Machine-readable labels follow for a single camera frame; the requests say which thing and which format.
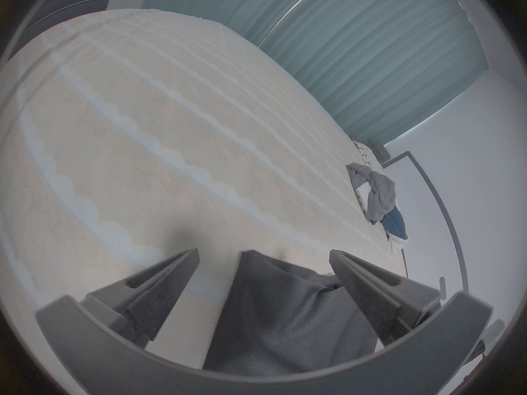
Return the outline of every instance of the black fabric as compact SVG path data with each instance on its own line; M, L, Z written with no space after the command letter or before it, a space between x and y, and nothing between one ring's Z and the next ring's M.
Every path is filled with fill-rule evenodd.
M376 343L336 276L250 251L241 254L203 368L244 376L307 372L370 354Z

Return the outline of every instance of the dark gray garment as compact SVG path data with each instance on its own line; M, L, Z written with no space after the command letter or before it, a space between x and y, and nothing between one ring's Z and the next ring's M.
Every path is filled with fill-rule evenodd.
M203 368L244 376L307 372L371 354L376 343L336 276L250 251L241 254Z
M370 167L352 162L346 165L353 190L369 182L368 210L366 219L381 221L395 207L395 183L383 174L372 171Z

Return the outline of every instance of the beige fabric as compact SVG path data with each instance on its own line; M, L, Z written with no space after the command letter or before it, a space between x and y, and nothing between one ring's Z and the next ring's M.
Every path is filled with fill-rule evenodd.
M73 392L34 309L181 250L197 247L201 265L148 349L194 367L240 251L329 273L336 248L404 274L349 182L346 165L362 161L352 141L220 24L158 10L83 16L31 41L1 80L1 298Z

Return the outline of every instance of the green curtain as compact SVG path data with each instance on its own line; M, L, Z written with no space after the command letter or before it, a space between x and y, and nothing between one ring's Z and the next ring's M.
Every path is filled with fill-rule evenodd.
M486 70L458 0L145 0L259 45L348 135L386 143Z

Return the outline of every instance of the bed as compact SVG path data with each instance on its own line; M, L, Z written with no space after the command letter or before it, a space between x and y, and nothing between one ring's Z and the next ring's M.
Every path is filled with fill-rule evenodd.
M159 10L72 19L1 73L0 298L36 361L83 393L34 312L179 251L201 264L147 350L199 368L241 251L321 274L330 249L405 275L362 213L354 143L221 24Z

